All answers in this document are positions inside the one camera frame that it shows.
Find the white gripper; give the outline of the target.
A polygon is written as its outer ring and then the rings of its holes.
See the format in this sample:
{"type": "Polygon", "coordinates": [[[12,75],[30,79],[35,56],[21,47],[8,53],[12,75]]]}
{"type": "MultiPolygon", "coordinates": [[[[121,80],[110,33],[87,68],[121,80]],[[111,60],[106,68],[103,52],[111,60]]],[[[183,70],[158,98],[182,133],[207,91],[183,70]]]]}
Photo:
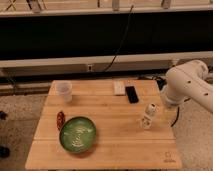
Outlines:
{"type": "Polygon", "coordinates": [[[156,115],[157,105],[155,103],[150,103],[146,108],[141,117],[141,127],[144,130],[148,130],[152,126],[153,119],[156,115]]]}

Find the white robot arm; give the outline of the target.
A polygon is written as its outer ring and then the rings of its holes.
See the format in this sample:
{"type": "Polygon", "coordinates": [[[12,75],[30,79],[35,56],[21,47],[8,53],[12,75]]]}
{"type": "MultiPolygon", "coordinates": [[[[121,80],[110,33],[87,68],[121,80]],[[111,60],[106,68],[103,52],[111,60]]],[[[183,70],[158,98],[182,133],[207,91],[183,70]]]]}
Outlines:
{"type": "Polygon", "coordinates": [[[205,81],[209,69],[202,60],[192,60],[170,68],[160,90],[166,108],[179,106],[186,97],[213,114],[213,85],[205,81]]]}

